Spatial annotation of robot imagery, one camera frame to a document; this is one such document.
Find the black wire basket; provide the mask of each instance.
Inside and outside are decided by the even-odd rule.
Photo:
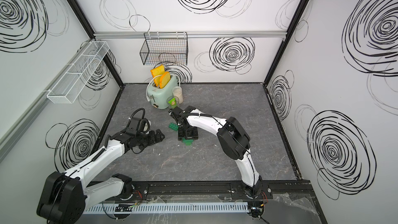
[[[144,33],[144,37],[145,41],[140,51],[142,64],[157,65],[168,61],[187,65],[188,38],[186,32]]]

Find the mint green toaster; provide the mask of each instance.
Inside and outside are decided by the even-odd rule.
[[[156,87],[155,82],[150,84],[147,88],[147,95],[150,99],[152,106],[165,109],[167,108],[167,98],[173,96],[173,87],[177,85],[177,77],[175,75],[170,76],[170,81],[162,89]]]

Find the red wire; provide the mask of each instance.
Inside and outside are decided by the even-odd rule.
[[[141,200],[142,200],[142,195],[141,195],[141,193],[138,191],[138,190],[136,190],[135,192],[133,192],[133,193],[138,193],[139,195],[140,195],[140,197],[141,197]]]
[[[267,196],[266,196],[266,194],[264,193],[264,192],[262,192],[263,194],[264,194],[264,196],[266,197],[266,200],[267,200],[267,203],[268,203],[268,198],[267,198]]]

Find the aluminum rail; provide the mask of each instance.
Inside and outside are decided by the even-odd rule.
[[[220,37],[279,37],[285,38],[285,30],[253,30],[253,31],[178,31],[178,33],[186,32],[188,38],[220,38]],[[96,39],[144,39],[144,33],[135,31],[119,31],[119,32],[95,32]],[[159,31],[149,32],[151,38],[176,38],[177,32]]]

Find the bread slice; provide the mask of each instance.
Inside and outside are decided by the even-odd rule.
[[[158,75],[162,75],[162,74],[164,74],[164,66],[160,65],[159,67],[156,67],[156,68],[152,69],[150,71],[150,73],[152,74],[152,78],[154,78],[155,76],[158,76]],[[156,84],[157,87],[159,86],[160,78],[161,78],[161,76],[156,77],[154,79],[155,84]]]
[[[170,73],[169,72],[164,72],[164,74],[160,77],[160,88],[164,88],[167,83],[170,81],[171,77],[170,77]]]

